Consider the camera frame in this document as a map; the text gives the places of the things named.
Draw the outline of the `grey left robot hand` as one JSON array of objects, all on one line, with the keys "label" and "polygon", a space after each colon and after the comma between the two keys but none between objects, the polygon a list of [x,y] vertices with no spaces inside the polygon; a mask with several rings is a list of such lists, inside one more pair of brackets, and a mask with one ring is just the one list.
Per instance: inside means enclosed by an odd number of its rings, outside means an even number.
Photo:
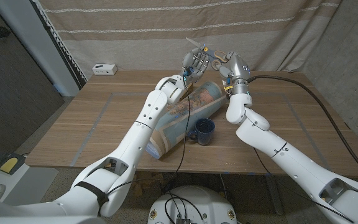
[{"label": "grey left robot hand", "polygon": [[209,56],[201,49],[195,48],[183,58],[183,73],[186,83],[196,83],[204,75],[209,64]]}]

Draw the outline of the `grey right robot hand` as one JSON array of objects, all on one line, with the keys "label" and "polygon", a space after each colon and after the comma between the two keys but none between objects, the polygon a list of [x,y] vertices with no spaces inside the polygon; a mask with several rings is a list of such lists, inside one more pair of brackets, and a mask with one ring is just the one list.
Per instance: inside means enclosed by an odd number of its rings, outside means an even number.
[{"label": "grey right robot hand", "polygon": [[218,67],[220,75],[226,81],[226,86],[231,88],[232,95],[245,93],[249,94],[247,79],[250,78],[250,70],[241,56],[235,52],[229,52],[226,55],[230,68],[222,65]]}]

